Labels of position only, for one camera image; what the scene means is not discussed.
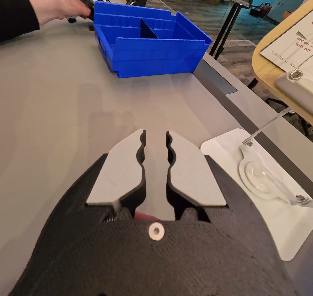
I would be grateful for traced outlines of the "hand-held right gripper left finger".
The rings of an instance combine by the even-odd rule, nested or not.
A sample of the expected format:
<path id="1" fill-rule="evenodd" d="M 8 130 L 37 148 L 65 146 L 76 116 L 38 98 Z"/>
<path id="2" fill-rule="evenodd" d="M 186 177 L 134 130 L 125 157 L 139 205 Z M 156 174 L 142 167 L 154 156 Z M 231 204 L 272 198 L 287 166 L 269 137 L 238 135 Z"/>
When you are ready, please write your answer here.
<path id="1" fill-rule="evenodd" d="M 125 207 L 134 215 L 146 198 L 146 130 L 138 129 L 118 142 L 107 154 L 87 198 L 88 206 Z"/>

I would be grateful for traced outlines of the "person's left forearm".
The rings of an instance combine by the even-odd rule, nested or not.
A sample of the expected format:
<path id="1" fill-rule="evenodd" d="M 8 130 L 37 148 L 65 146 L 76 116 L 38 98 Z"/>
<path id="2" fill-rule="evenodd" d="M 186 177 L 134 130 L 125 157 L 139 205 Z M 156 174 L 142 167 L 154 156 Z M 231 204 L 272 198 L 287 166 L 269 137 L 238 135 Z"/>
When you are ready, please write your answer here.
<path id="1" fill-rule="evenodd" d="M 40 29 L 29 0 L 0 0 L 0 42 Z"/>

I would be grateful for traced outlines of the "person's right hand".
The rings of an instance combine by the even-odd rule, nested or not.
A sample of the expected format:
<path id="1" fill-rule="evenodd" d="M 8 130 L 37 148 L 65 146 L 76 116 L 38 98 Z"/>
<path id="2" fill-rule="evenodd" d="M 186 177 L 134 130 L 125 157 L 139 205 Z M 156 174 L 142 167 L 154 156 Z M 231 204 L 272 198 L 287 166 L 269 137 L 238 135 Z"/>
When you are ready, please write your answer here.
<path id="1" fill-rule="evenodd" d="M 135 215 L 134 215 L 134 220 L 137 220 L 137 221 L 142 221 L 142 220 L 159 221 L 160 219 L 158 219 L 155 216 L 147 215 L 147 214 L 144 214 L 142 212 L 136 211 Z"/>

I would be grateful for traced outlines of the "blue bin with divider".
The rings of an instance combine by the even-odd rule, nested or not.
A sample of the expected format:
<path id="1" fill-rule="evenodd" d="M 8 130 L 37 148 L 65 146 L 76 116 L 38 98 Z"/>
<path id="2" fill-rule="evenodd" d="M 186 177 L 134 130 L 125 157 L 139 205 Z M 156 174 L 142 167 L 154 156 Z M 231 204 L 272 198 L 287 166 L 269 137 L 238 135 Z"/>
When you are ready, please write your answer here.
<path id="1" fill-rule="evenodd" d="M 95 2 L 103 59 L 119 78 L 190 73 L 213 40 L 180 12 Z"/>

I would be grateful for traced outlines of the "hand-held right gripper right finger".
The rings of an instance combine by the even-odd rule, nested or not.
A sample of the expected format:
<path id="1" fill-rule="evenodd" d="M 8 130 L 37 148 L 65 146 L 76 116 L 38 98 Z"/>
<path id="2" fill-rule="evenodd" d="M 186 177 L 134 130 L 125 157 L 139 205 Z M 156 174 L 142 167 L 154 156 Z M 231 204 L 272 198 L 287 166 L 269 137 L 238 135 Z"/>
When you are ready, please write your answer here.
<path id="1" fill-rule="evenodd" d="M 167 131 L 166 147 L 166 198 L 175 219 L 180 220 L 186 209 L 193 208 L 198 219 L 209 220 L 206 208 L 226 208 L 227 202 L 201 150 L 174 131 Z"/>

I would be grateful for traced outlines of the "red bag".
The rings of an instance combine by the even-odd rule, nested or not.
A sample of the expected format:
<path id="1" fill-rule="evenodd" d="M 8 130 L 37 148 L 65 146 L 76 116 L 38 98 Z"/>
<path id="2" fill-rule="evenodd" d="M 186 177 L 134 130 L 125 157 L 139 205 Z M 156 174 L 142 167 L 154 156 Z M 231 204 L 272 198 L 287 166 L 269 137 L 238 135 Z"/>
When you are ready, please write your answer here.
<path id="1" fill-rule="evenodd" d="M 270 3 L 262 3 L 259 6 L 252 5 L 249 15 L 256 18 L 264 18 L 271 11 L 272 6 Z"/>

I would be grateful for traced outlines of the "printed instruction sheet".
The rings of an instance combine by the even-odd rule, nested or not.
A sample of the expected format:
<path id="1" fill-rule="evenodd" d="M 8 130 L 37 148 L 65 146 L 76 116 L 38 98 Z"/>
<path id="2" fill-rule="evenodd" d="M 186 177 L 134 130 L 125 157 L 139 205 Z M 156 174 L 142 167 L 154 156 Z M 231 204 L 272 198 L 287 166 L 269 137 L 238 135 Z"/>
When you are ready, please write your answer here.
<path id="1" fill-rule="evenodd" d="M 313 74 L 313 12 L 264 48 L 260 55 L 285 72 L 295 69 Z"/>

